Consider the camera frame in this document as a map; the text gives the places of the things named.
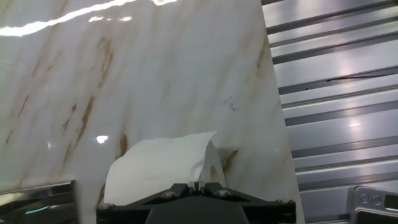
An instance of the metal bolt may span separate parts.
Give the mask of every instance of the metal bolt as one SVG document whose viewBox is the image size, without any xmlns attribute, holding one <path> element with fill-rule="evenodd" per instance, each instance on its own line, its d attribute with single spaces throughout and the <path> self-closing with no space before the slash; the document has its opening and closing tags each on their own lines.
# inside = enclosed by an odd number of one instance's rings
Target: metal bolt
<svg viewBox="0 0 398 224">
<path fill-rule="evenodd" d="M 162 194 L 162 198 L 170 199 L 176 197 L 177 194 L 175 192 L 164 192 Z"/>
<path fill-rule="evenodd" d="M 231 195 L 231 193 L 227 190 L 217 190 L 214 194 L 220 197 L 227 197 Z"/>
<path fill-rule="evenodd" d="M 114 204 L 112 204 L 112 203 L 105 203 L 105 204 L 102 204 L 102 205 L 98 206 L 98 208 L 101 209 L 101 210 L 108 210 L 108 209 L 111 209 L 113 207 L 114 207 Z"/>
</svg>

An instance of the brown marble vein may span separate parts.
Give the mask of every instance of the brown marble vein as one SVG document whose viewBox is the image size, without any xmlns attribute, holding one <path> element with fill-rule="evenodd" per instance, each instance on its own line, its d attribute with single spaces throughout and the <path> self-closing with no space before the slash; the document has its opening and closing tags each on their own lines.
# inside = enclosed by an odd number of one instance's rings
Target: brown marble vein
<svg viewBox="0 0 398 224">
<path fill-rule="evenodd" d="M 10 141 L 10 138 L 11 138 L 12 132 L 13 132 L 13 131 L 10 131 L 10 133 L 8 134 L 8 137 L 7 137 L 6 144 L 8 144 L 8 141 Z"/>
<path fill-rule="evenodd" d="M 113 50 L 111 50 L 111 40 L 106 41 L 105 37 L 103 37 L 98 43 L 98 46 L 100 45 L 103 45 L 105 59 L 101 67 L 102 77 L 101 81 L 98 84 L 99 88 L 101 88 L 104 85 L 106 79 L 108 78 L 109 68 L 112 64 L 113 53 L 114 53 Z"/>
<path fill-rule="evenodd" d="M 239 149 L 231 152 L 228 157 L 226 158 L 225 165 L 223 165 L 223 171 L 224 173 L 229 172 L 232 167 L 232 161 L 235 158 L 235 156 L 238 154 Z"/>
<path fill-rule="evenodd" d="M 99 191 L 98 201 L 97 201 L 97 204 L 94 209 L 96 209 L 100 205 L 100 203 L 102 202 L 102 199 L 104 199 L 104 195 L 105 195 L 105 183 L 104 183 L 104 185 L 102 185 L 102 188 Z"/>
<path fill-rule="evenodd" d="M 261 63 L 261 61 L 264 58 L 267 49 L 269 49 L 268 37 L 265 37 L 264 43 L 262 44 L 262 50 L 260 52 L 260 56 L 257 59 L 257 73 L 256 73 L 256 76 L 259 77 L 259 78 L 263 78 L 264 75 L 265 75 L 263 72 L 260 72 L 261 71 L 260 67 L 263 64 L 263 63 Z"/>
<path fill-rule="evenodd" d="M 22 110 L 25 108 L 25 104 L 26 104 L 26 101 L 27 101 L 28 98 L 29 98 L 29 95 L 26 96 L 25 101 L 24 101 L 24 104 L 22 104 L 22 108 L 21 108 L 21 110 L 19 111 L 18 118 L 21 116 Z"/>
<path fill-rule="evenodd" d="M 85 133 L 85 130 L 86 130 L 86 127 L 87 127 L 87 121 L 88 121 L 88 118 L 90 117 L 91 110 L 93 109 L 94 100 L 95 100 L 95 97 L 92 96 L 92 97 L 90 98 L 90 101 L 89 101 L 88 104 L 87 104 L 86 111 L 85 111 L 83 117 L 81 118 L 81 121 L 83 122 L 83 125 L 82 125 L 81 128 L 80 128 L 80 132 L 79 132 L 79 135 L 78 135 L 78 137 L 77 137 L 77 140 L 76 140 L 76 143 L 75 143 L 75 147 L 74 147 L 74 148 L 76 148 L 76 146 L 77 146 L 77 144 L 79 143 L 81 137 L 82 137 L 82 136 L 84 135 L 84 133 Z"/>
</svg>

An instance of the white paper towel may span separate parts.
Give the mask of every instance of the white paper towel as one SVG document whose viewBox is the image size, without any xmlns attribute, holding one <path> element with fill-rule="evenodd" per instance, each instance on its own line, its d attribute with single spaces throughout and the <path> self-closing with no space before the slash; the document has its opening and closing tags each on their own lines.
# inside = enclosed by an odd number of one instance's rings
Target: white paper towel
<svg viewBox="0 0 398 224">
<path fill-rule="evenodd" d="M 170 188 L 202 180 L 225 186 L 223 168 L 210 139 L 216 131 L 182 138 L 143 140 L 111 166 L 104 202 L 127 205 Z"/>
</svg>

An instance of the stainless steel panel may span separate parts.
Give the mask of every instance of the stainless steel panel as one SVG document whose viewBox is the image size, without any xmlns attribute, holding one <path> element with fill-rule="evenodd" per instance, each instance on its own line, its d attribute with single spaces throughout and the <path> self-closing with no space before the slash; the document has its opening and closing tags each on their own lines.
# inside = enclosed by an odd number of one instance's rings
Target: stainless steel panel
<svg viewBox="0 0 398 224">
<path fill-rule="evenodd" d="M 398 190 L 398 180 L 363 184 L 363 186 L 386 190 Z M 339 216 L 348 213 L 348 192 L 353 186 L 335 187 L 330 189 L 309 190 L 301 193 L 306 223 L 317 220 L 338 220 Z"/>
<path fill-rule="evenodd" d="M 0 223 L 77 224 L 73 183 L 0 193 Z"/>
<path fill-rule="evenodd" d="M 313 169 L 326 166 L 360 163 L 371 160 L 398 158 L 398 145 L 372 147 L 348 152 L 338 152 L 319 156 L 294 159 L 296 170 Z"/>
<path fill-rule="evenodd" d="M 398 136 L 398 110 L 287 127 L 292 151 Z"/>
<path fill-rule="evenodd" d="M 398 172 L 398 159 L 297 172 L 298 184 Z"/>
<path fill-rule="evenodd" d="M 298 39 L 302 37 L 314 36 L 317 34 L 326 33 L 329 34 L 334 30 L 339 31 L 340 29 L 347 29 L 348 27 L 355 27 L 360 24 L 367 24 L 374 21 L 380 21 L 382 19 L 393 18 L 398 15 L 398 6 L 390 7 L 387 9 L 381 9 L 373 12 L 359 14 L 350 17 L 344 17 L 341 19 L 335 19 L 332 21 L 322 22 L 310 26 L 300 27 L 297 29 L 287 30 L 278 32 L 276 34 L 268 35 L 269 43 L 274 45 L 278 42 L 283 42 L 290 39 Z"/>
<path fill-rule="evenodd" d="M 396 87 L 398 87 L 398 74 L 285 94 L 280 96 L 280 101 L 282 107 L 286 107 Z"/>
<path fill-rule="evenodd" d="M 294 118 L 329 111 L 345 110 L 360 106 L 375 105 L 398 100 L 398 90 L 379 91 L 365 95 L 351 96 L 319 103 L 291 106 L 283 109 L 285 118 Z"/>
<path fill-rule="evenodd" d="M 274 65 L 279 87 L 398 65 L 398 40 Z"/>
<path fill-rule="evenodd" d="M 398 198 L 398 193 L 390 190 L 375 189 L 365 186 L 356 187 L 350 196 L 352 199 L 352 207 L 350 208 L 351 223 L 359 222 L 358 212 L 360 211 L 395 217 L 395 223 L 398 223 L 398 210 L 390 210 L 386 208 L 387 206 L 384 204 L 387 196 Z"/>
<path fill-rule="evenodd" d="M 381 24 L 378 26 L 372 26 L 364 29 L 352 30 L 349 32 L 327 35 L 324 37 L 304 40 L 293 44 L 273 47 L 271 48 L 271 54 L 273 57 L 276 57 L 280 55 L 301 52 L 304 50 L 310 50 L 329 45 L 343 44 L 345 42 L 354 40 L 366 39 L 369 37 L 374 37 L 376 35 L 388 34 L 395 31 L 398 31 L 398 22 L 389 22 L 387 24 Z"/>
<path fill-rule="evenodd" d="M 272 27 L 287 22 L 320 16 L 331 12 L 381 2 L 382 0 L 289 0 L 262 7 L 266 26 Z"/>
</svg>

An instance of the chrome trim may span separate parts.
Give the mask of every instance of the chrome trim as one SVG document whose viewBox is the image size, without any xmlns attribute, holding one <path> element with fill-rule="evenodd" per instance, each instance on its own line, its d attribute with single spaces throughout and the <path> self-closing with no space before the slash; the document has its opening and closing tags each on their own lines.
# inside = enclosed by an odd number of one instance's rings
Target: chrome trim
<svg viewBox="0 0 398 224">
<path fill-rule="evenodd" d="M 271 47 L 274 48 L 277 47 L 278 45 L 282 45 L 283 43 L 289 42 L 289 40 L 290 42 L 297 42 L 305 39 L 311 39 L 330 34 L 335 34 L 342 31 L 358 29 L 360 27 L 363 28 L 363 27 L 368 27 L 370 25 L 374 26 L 375 21 L 376 22 L 385 21 L 385 20 L 391 21 L 391 19 L 396 19 L 397 15 L 398 15 L 398 6 L 389 7 L 387 9 L 381 9 L 373 12 L 359 14 L 356 16 L 343 17 L 341 19 L 322 22 L 310 26 L 301 27 L 298 29 L 278 32 L 276 34 L 269 35 L 268 39 Z"/>
<path fill-rule="evenodd" d="M 291 150 L 398 136 L 398 110 L 288 126 Z"/>
<path fill-rule="evenodd" d="M 266 20 L 267 27 L 272 27 L 288 22 L 307 19 L 309 17 L 365 6 L 375 2 L 383 2 L 383 0 L 333 0 L 333 4 L 330 4 L 328 1 L 325 2 L 319 0 L 280 1 L 263 6 L 262 10 L 264 11 L 264 18 Z"/>
<path fill-rule="evenodd" d="M 397 65 L 398 40 L 274 65 L 279 87 Z"/>
<path fill-rule="evenodd" d="M 285 118 L 295 118 L 312 114 L 327 113 L 329 111 L 347 110 L 367 105 L 387 103 L 398 100 L 398 90 L 386 90 L 376 93 L 368 93 L 359 96 L 351 96 L 335 100 L 328 100 L 306 105 L 291 106 L 283 109 Z"/>
<path fill-rule="evenodd" d="M 306 169 L 363 163 L 382 159 L 398 159 L 397 152 L 398 144 L 395 144 L 390 146 L 358 149 L 348 152 L 337 152 L 332 154 L 296 158 L 294 159 L 294 165 L 296 171 L 301 171 Z"/>
</svg>

